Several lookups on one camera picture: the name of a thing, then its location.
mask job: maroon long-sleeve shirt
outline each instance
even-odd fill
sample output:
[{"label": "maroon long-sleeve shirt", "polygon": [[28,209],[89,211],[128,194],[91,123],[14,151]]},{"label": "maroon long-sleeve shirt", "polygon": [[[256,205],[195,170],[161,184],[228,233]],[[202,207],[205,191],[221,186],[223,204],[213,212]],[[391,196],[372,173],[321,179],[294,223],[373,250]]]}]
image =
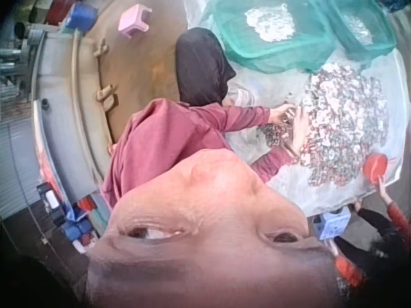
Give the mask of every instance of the maroon long-sleeve shirt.
[{"label": "maroon long-sleeve shirt", "polygon": [[[268,123],[263,107],[187,107],[155,99],[129,120],[114,150],[101,192],[113,208],[129,190],[171,169],[202,149],[230,149],[222,133]],[[251,165],[266,182],[292,161],[287,151],[274,147]]]}]

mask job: green basket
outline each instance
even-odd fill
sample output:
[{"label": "green basket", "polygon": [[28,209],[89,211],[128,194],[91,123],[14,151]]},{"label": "green basket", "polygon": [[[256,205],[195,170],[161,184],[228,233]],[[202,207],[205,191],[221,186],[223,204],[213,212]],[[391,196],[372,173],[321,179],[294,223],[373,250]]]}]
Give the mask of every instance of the green basket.
[{"label": "green basket", "polygon": [[[245,13],[282,4],[287,4],[293,17],[295,33],[289,39],[267,42],[247,24]],[[335,48],[326,18],[311,0],[212,0],[206,11],[214,16],[227,57],[255,71],[317,71]]]},{"label": "green basket", "polygon": [[[396,46],[396,38],[382,9],[374,0],[327,0],[329,23],[344,46],[347,57],[356,60],[372,60],[387,55]],[[371,44],[353,32],[345,16],[353,16],[366,27],[372,37]]]}]

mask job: hand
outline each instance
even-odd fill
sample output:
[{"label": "hand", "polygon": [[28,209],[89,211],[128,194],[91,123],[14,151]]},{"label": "hand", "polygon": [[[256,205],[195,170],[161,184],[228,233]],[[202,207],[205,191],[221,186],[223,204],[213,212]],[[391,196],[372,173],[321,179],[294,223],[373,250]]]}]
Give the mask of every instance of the hand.
[{"label": "hand", "polygon": [[382,200],[385,202],[386,205],[390,205],[392,203],[391,197],[387,194],[385,190],[385,184],[384,184],[384,177],[379,176],[378,177],[378,184],[377,184],[377,191],[380,194]]},{"label": "hand", "polygon": [[302,107],[297,108],[293,124],[293,144],[294,152],[299,155],[308,133],[310,132],[310,118]]},{"label": "hand", "polygon": [[334,258],[337,258],[340,255],[340,250],[338,249],[337,244],[335,244],[333,239],[324,240],[325,247],[333,254]]},{"label": "hand", "polygon": [[284,116],[286,116],[286,113],[289,113],[290,116],[293,116],[293,109],[294,109],[293,104],[283,104],[280,107],[270,109],[270,117],[268,118],[268,123],[269,124],[278,124],[278,125],[284,125]]},{"label": "hand", "polygon": [[354,202],[354,210],[358,213],[358,211],[360,211],[361,206],[362,206],[362,199],[355,201]]}]

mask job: pile of small items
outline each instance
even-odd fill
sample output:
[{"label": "pile of small items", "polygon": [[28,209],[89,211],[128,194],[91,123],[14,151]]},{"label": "pile of small items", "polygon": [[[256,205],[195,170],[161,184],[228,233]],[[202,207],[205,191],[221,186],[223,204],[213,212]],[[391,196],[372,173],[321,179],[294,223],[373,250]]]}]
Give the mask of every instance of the pile of small items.
[{"label": "pile of small items", "polygon": [[289,40],[295,33],[293,16],[286,3],[274,7],[252,8],[245,12],[245,16],[247,24],[266,42]]},{"label": "pile of small items", "polygon": [[361,44],[365,46],[372,44],[372,34],[361,19],[354,15],[344,15],[344,19]]},{"label": "pile of small items", "polygon": [[[310,76],[301,102],[310,115],[310,133],[300,165],[312,170],[309,185],[346,185],[361,171],[371,146],[387,141],[389,115],[380,81],[349,66],[326,64]],[[259,128],[268,146],[292,139],[292,126]]]}]

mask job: red plastic scoop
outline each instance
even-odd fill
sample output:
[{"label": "red plastic scoop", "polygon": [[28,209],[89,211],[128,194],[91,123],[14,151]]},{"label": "red plastic scoop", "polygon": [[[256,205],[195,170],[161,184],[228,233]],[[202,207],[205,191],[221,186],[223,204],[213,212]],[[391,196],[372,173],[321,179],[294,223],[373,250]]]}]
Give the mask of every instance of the red plastic scoop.
[{"label": "red plastic scoop", "polygon": [[381,153],[370,154],[365,159],[363,172],[365,177],[373,184],[378,183],[378,178],[383,176],[387,170],[388,158]]}]

